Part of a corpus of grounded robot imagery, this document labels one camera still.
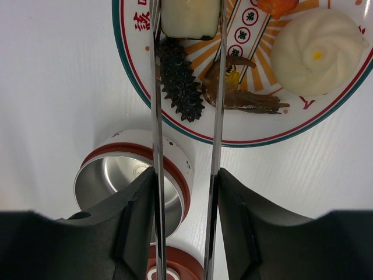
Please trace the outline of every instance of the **yellow dot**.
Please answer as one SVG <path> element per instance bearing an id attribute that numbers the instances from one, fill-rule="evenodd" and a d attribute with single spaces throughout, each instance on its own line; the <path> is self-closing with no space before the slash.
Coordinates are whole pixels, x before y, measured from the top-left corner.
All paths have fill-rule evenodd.
<path id="1" fill-rule="evenodd" d="M 320 51 L 315 52 L 314 53 L 314 59 L 319 60 L 320 58 L 322 58 L 322 52 L 320 52 Z"/>

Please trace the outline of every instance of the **red stripe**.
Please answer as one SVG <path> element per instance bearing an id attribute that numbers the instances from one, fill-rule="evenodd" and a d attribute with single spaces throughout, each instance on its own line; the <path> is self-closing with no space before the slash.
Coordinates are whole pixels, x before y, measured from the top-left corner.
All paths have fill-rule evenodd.
<path id="1" fill-rule="evenodd" d="M 121 13 L 121 27 L 122 27 L 122 40 L 123 40 L 123 43 L 124 43 L 124 47 L 125 47 L 125 50 L 126 50 L 126 54 L 127 54 L 127 58 L 128 58 L 128 61 L 129 61 L 129 64 L 131 65 L 131 68 L 132 68 L 132 72 L 134 74 L 134 76 L 136 77 L 136 80 L 137 82 L 139 83 L 140 87 L 142 88 L 142 90 L 144 91 L 145 95 L 150 99 L 150 95 L 149 93 L 147 92 L 147 90 L 145 89 L 143 83 L 141 82 L 137 72 L 136 72 L 136 69 L 135 69 L 135 66 L 133 65 L 133 62 L 132 62 L 132 59 L 131 59 L 131 55 L 129 53 L 129 50 L 128 50 L 128 46 L 127 46 L 127 40 L 126 40 L 126 33 L 125 33 L 125 26 L 124 26 L 124 0 L 121 0 L 121 4 L 120 4 L 120 13 Z M 325 108 L 324 110 L 322 110 L 320 113 L 318 113 L 317 115 L 315 115 L 314 117 L 312 117 L 311 119 L 309 119 L 308 121 L 304 122 L 303 124 L 291 129 L 291 130 L 288 130 L 286 132 L 283 132 L 281 134 L 277 134 L 277 135 L 274 135 L 274 136 L 271 136 L 271 137 L 267 137 L 267 138 L 262 138 L 262 139 L 257 139 L 257 140 L 251 140 L 251 141 L 229 141 L 229 140 L 224 140 L 223 143 L 227 143 L 227 144 L 254 144 L 254 143 L 260 143 L 260 142 L 266 142 L 266 141 L 269 141 L 269 140 L 273 140 L 273 139 L 276 139 L 276 138 L 279 138 L 279 137 L 282 137 L 282 136 L 285 136 L 287 134 L 290 134 L 296 130 L 299 130 L 300 128 L 310 124 L 311 122 L 315 121 L 316 119 L 318 119 L 319 117 L 321 117 L 323 114 L 325 114 L 327 111 L 329 111 L 339 100 L 341 100 L 343 98 L 344 95 L 346 95 L 346 93 L 353 87 L 353 85 L 357 82 L 358 78 L 361 76 L 361 74 L 364 72 L 365 68 L 368 66 L 368 63 L 370 62 L 371 58 L 373 56 L 373 48 L 371 50 L 371 52 L 369 53 L 369 56 L 368 58 L 365 60 L 364 64 L 362 65 L 362 67 L 360 68 L 359 72 L 357 73 L 357 75 L 354 77 L 354 79 L 351 81 L 351 83 L 345 88 L 345 90 L 336 98 L 334 99 L 333 102 L 331 102 L 330 105 L 327 106 L 327 108 Z M 175 125 L 177 125 L 178 127 L 188 131 L 189 133 L 191 134 L 194 134 L 196 135 L 197 137 L 200 137 L 200 138 L 203 138 L 203 139 L 206 139 L 206 140 L 210 140 L 212 141 L 213 138 L 212 137 L 208 137 L 206 135 L 202 135 L 200 133 L 197 133 L 195 131 L 192 131 L 190 130 L 189 128 L 183 126 L 182 124 L 180 124 L 179 122 L 175 121 L 173 118 L 171 118 L 165 111 L 162 110 L 162 114 L 168 118 L 170 121 L 172 121 Z"/>

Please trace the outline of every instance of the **cooked food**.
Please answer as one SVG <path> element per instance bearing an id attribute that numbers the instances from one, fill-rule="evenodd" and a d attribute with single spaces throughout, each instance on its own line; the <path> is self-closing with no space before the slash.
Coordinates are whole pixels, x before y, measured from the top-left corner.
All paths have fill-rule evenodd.
<path id="1" fill-rule="evenodd" d="M 299 0 L 258 0 L 258 8 L 266 13 L 270 13 L 274 19 L 280 17 L 294 9 Z"/>
<path id="2" fill-rule="evenodd" d="M 351 78 L 365 47 L 367 42 L 347 15 L 314 9 L 280 31 L 270 63 L 277 81 L 290 93 L 324 95 Z"/>
<path id="3" fill-rule="evenodd" d="M 219 10 L 220 0 L 162 0 L 161 29 L 172 38 L 211 40 Z"/>
<path id="4" fill-rule="evenodd" d="M 227 56 L 226 69 L 232 65 L 247 65 L 255 68 L 256 65 L 247 58 Z M 217 85 L 219 81 L 220 61 L 215 61 L 202 81 L 202 92 L 206 101 L 215 107 L 217 97 Z M 277 96 L 258 95 L 251 92 L 238 90 L 240 74 L 232 71 L 226 78 L 226 95 L 224 109 L 241 110 L 257 114 L 279 114 L 279 108 L 289 107 L 287 103 L 281 103 Z"/>
<path id="5" fill-rule="evenodd" d="M 176 106 L 176 113 L 181 113 L 181 120 L 192 122 L 199 120 L 205 108 L 198 90 L 200 83 L 195 82 L 190 62 L 185 60 L 187 54 L 177 39 L 166 37 L 159 44 L 160 79 L 166 92 L 165 99 L 171 99 L 171 108 Z"/>

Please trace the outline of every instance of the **orange food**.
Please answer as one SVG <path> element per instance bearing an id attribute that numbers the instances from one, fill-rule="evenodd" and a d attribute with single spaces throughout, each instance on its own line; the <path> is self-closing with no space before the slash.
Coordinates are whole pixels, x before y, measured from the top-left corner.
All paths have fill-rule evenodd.
<path id="1" fill-rule="evenodd" d="M 270 13 L 274 19 L 280 17 L 294 9 L 299 3 L 299 0 L 258 0 L 258 8 L 266 13 Z"/>

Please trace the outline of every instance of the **black sea cucumber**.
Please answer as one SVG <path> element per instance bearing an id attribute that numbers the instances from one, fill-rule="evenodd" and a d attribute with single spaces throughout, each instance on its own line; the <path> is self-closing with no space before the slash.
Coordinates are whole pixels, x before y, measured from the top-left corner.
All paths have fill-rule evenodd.
<path id="1" fill-rule="evenodd" d="M 159 43 L 160 76 L 165 99 L 171 99 L 171 108 L 176 106 L 176 113 L 181 113 L 181 120 L 190 123 L 199 120 L 203 100 L 195 82 L 191 62 L 185 60 L 187 54 L 179 41 L 166 37 Z"/>

